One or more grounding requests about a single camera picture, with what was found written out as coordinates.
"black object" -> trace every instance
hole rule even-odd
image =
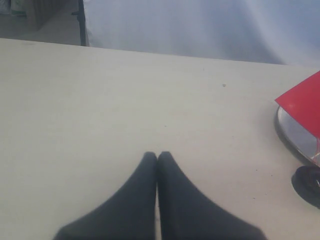
[[[81,46],[87,46],[86,41],[86,16],[85,16],[85,7],[84,1],[78,0],[78,11],[74,11],[71,15],[76,16],[76,19],[79,22],[80,27],[80,44]]]
[[[109,200],[64,226],[55,240],[154,240],[156,167],[156,155],[145,153],[131,177]]]
[[[320,208],[320,168],[301,166],[292,176],[292,186],[305,201]]]
[[[158,158],[157,184],[163,240],[266,240],[260,229],[203,195],[170,152]]]

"red paper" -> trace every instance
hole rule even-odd
[[[320,138],[320,71],[275,101],[312,135]]]

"white desk surface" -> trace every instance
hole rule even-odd
[[[171,151],[270,240],[320,238],[274,129],[274,99],[317,69],[9,39],[0,53],[0,239],[52,239],[145,151]]]

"desk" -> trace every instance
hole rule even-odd
[[[274,99],[317,69],[0,39],[0,239],[50,240],[171,151],[270,240],[319,239]]]

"white curtain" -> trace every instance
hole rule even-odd
[[[84,0],[92,47],[320,67],[319,0]]]

